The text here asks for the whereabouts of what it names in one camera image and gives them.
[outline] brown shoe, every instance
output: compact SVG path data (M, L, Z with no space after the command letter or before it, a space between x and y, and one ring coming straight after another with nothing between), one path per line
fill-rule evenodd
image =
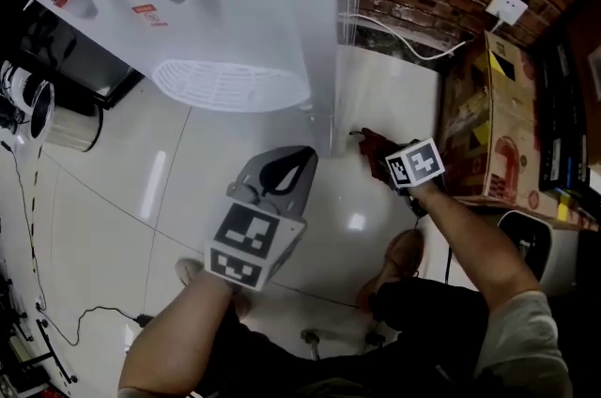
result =
M192 258L179 258L176 262L176 274L184 286L188 285L193 277L204 268L205 266L200 261ZM251 300L241 291L232 297L232 302L238 319L244 319L251 311Z
M357 295L358 308L371 314L369 297L385 283L395 283L417 274L424 257L424 236L418 229L409 229L398 235L388 245L384 254L382 271L367 282Z

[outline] floor tile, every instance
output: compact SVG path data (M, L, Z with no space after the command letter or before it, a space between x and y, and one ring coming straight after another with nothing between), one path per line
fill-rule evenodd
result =
M319 162L304 219L302 240L272 280L350 305L381 270L391 239L415 224L405 199L352 152Z
M154 231L60 171L54 203L53 284L74 309L140 313Z
M305 209L308 229L273 281L353 304L381 267L389 241L415 223L403 198L375 181L351 130L368 127L399 143L434 133L439 76L363 49L351 52L341 95L339 153L321 159ZM225 187L254 154L310 144L290 112L224 115L193 110L165 191L158 230L198 251L226 212Z
M32 271L31 247L27 219L33 224L33 242L42 280L50 278L51 239L54 210L54 190L58 166L46 156L19 162L25 205L15 171L15 163L8 153L0 154L0 219L2 219L2 254L7 262L6 273L15 283L15 291L35 309L35 299L40 294ZM32 211L33 198L36 198Z
M365 49L347 52L349 73L336 116L339 143L356 152L348 132L363 127L397 143L434 135L440 84L435 71Z
M72 341L77 320L96 305L136 316L143 310L154 231L60 170L54 203L52 273L44 278L46 311ZM116 392L127 341L138 327L111 311L82 320L81 342L68 346L51 329L69 368L98 392Z
M157 230L200 252L227 210L225 190L254 155L310 145L307 117L282 111L229 114L193 109L181 137Z
M47 144L44 152L100 196L154 227L189 110L144 79L104 113L100 138L90 151Z
M201 253L157 233L150 260L145 313L159 313L182 289L174 270L176 261L182 256L202 260ZM269 283L261 293L249 296L253 309L244 324L264 333L289 352L305 358L309 358L310 353L300 337L303 329L322 331L325 339L319 351L326 357L359 352L366 332L375 325L355 308L304 296L273 283Z

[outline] forearm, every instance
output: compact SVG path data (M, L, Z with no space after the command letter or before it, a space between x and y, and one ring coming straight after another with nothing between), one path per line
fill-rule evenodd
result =
M434 185L414 192L449 242L491 311L523 291L539 289L516 246L492 226Z
M207 368L231 288L201 271L133 342L119 388L187 396Z

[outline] black pants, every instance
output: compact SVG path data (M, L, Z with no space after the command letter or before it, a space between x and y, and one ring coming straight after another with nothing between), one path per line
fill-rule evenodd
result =
M400 331L395 342L360 356L321 361L291 355L228 311L196 391L210 396L285 396L341 377L376 395L412 396L468 381L486 333L488 309L479 293L411 278L384 284L372 296L374 318Z

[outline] person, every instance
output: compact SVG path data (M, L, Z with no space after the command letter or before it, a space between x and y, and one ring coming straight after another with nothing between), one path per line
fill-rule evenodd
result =
M410 192L480 293L416 277L424 239L409 230L358 295L396 341L313 361L240 324L241 295L180 261L186 286L134 341L118 397L571 396L547 298L511 240L432 183Z

